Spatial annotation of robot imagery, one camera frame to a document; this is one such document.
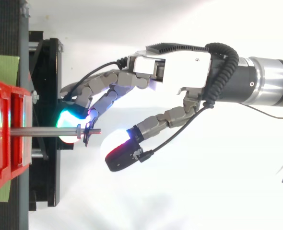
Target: silver metal cylinder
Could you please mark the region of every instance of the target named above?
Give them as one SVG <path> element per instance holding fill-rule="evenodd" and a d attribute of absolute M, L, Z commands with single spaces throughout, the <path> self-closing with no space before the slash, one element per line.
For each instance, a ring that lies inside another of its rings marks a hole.
<path fill-rule="evenodd" d="M 81 128 L 57 128 L 57 127 L 21 127 L 11 128 L 11 136 L 21 137 L 60 137 L 78 136 L 84 134 L 85 129 Z M 101 134 L 101 129 L 90 129 L 89 134 Z"/>
<path fill-rule="evenodd" d="M 38 42 L 29 42 L 28 43 L 28 51 L 35 52 L 38 46 Z"/>
<path fill-rule="evenodd" d="M 44 153 L 41 149 L 32 149 L 32 158 L 43 158 Z"/>
<path fill-rule="evenodd" d="M 283 64 L 276 59 L 248 58 L 257 72 L 257 83 L 243 104 L 275 105 L 283 95 Z"/>

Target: metal rod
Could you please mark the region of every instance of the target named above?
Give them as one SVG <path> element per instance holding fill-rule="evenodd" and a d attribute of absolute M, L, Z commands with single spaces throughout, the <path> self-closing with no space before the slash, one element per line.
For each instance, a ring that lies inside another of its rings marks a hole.
<path fill-rule="evenodd" d="M 28 51 L 35 52 L 38 46 L 38 42 L 29 42 Z"/>
<path fill-rule="evenodd" d="M 57 127 L 20 127 L 11 128 L 11 136 L 21 137 L 60 137 L 60 136 L 81 136 L 84 128 L 57 128 Z M 101 134 L 101 129 L 93 128 L 89 134 Z"/>
<path fill-rule="evenodd" d="M 41 149 L 32 149 L 32 158 L 43 158 L 44 153 Z"/>

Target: black cylinder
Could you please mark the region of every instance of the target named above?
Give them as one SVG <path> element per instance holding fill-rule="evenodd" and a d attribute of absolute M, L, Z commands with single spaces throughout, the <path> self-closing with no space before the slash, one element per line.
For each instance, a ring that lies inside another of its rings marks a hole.
<path fill-rule="evenodd" d="M 223 57 L 213 54 L 211 58 L 211 69 L 205 88 L 206 91 L 211 86 L 215 76 L 217 76 L 223 65 Z M 239 66 L 224 87 L 224 90 L 217 101 L 242 103 L 251 96 L 256 83 L 256 69 L 253 66 L 249 66 L 244 58 L 240 58 Z"/>

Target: screw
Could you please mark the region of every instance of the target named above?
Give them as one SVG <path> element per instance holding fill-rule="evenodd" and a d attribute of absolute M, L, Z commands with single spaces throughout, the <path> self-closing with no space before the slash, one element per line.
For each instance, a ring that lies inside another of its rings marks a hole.
<path fill-rule="evenodd" d="M 30 18 L 30 14 L 29 14 L 29 4 L 28 3 L 25 3 L 23 4 L 23 6 L 21 7 L 21 15 L 24 17 L 24 18 Z"/>
<path fill-rule="evenodd" d="M 39 95 L 37 94 L 36 90 L 32 92 L 32 100 L 33 100 L 33 104 L 36 104 L 37 100 L 39 100 Z"/>
<path fill-rule="evenodd" d="M 59 44 L 59 52 L 60 53 L 64 52 L 64 45 L 63 44 Z"/>
<path fill-rule="evenodd" d="M 101 129 L 100 128 L 91 128 L 89 130 L 89 134 L 101 134 Z"/>

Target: black metal frame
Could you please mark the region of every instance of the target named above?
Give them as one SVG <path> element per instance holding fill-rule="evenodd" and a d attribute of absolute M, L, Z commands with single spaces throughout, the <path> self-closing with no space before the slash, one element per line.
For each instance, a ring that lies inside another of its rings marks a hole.
<path fill-rule="evenodd" d="M 33 126 L 54 127 L 62 110 L 60 41 L 39 40 L 35 52 L 29 52 L 29 69 L 34 89 L 40 99 L 34 105 Z M 59 138 L 33 138 L 33 148 L 47 153 L 46 158 L 33 158 L 29 167 L 29 210 L 36 210 L 36 201 L 47 201 L 49 207 L 59 203 L 60 150 L 73 149 Z"/>

